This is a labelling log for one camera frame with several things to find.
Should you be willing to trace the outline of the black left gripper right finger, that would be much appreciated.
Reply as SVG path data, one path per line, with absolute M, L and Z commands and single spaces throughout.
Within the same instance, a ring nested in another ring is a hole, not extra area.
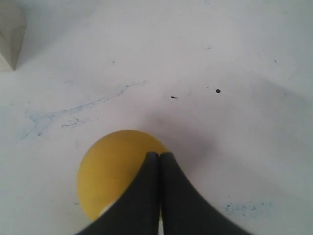
M 174 155 L 159 157 L 160 201 L 165 235 L 247 235 L 193 187 Z

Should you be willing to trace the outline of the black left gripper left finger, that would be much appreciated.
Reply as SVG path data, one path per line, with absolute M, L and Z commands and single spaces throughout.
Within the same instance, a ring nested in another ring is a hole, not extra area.
M 134 180 L 98 219 L 80 235 L 157 235 L 160 204 L 158 192 L 159 155 L 146 154 Z

